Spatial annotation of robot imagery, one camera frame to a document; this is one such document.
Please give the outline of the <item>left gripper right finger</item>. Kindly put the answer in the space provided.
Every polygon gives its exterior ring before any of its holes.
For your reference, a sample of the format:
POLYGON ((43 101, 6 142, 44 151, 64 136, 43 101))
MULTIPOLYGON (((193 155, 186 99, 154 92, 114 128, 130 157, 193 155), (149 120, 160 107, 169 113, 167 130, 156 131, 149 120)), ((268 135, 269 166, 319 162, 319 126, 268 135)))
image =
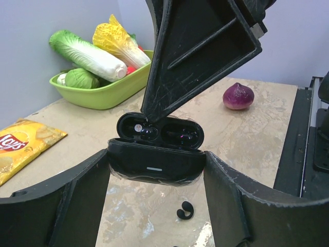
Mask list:
POLYGON ((209 151, 204 185, 215 246, 328 246, 328 199, 272 189, 209 151))

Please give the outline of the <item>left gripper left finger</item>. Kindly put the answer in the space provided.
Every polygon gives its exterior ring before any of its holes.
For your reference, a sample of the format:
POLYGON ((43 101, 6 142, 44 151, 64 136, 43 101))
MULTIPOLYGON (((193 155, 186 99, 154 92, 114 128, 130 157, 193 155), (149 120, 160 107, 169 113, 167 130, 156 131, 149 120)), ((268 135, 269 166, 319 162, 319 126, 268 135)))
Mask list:
POLYGON ((111 173, 106 153, 1 198, 1 246, 95 246, 111 173))

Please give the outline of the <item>black earbud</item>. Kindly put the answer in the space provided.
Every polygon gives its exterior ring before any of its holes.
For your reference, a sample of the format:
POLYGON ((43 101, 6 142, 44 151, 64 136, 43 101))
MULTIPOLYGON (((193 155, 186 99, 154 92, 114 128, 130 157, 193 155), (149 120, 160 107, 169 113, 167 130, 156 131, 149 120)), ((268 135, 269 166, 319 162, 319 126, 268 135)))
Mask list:
POLYGON ((181 209, 178 209, 177 217, 182 220, 190 220, 194 215, 194 207, 188 201, 183 201, 181 205, 181 209))

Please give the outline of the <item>black earbud charging case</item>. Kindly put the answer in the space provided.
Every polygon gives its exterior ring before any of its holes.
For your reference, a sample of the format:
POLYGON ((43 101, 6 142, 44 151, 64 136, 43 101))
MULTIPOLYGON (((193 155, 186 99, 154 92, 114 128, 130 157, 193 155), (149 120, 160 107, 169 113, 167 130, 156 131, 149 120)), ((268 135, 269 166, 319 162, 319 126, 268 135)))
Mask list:
POLYGON ((166 117, 157 123, 130 112, 117 122, 117 138, 108 141, 111 173, 121 179, 170 186, 197 180, 206 165, 199 148, 201 126, 191 120, 166 117))

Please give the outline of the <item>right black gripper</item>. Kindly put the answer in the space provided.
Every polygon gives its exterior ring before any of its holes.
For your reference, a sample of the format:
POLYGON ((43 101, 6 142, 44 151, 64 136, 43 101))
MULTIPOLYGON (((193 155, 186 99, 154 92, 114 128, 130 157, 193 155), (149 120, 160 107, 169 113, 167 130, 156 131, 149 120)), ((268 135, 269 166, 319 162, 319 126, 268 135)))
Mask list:
POLYGON ((155 32, 141 107, 158 122, 261 51, 276 0, 147 1, 155 32))

